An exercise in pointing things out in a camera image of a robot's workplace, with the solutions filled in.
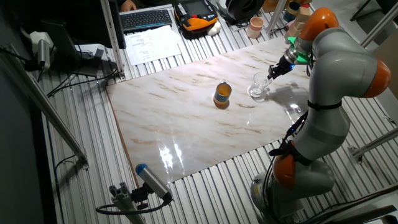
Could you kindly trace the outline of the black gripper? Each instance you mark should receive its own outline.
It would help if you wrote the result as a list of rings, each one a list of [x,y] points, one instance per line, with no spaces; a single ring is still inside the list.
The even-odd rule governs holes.
[[[267,78],[269,80],[275,80],[278,76],[281,75],[281,73],[289,73],[294,68],[294,66],[295,64],[290,61],[290,58],[283,55],[276,65],[269,66],[269,75],[267,76]]]

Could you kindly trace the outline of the person's hand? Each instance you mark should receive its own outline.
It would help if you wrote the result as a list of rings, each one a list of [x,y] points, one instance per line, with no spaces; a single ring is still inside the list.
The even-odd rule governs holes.
[[[137,6],[132,0],[125,0],[121,4],[121,12],[128,12],[128,11],[133,11],[136,9],[137,9]]]

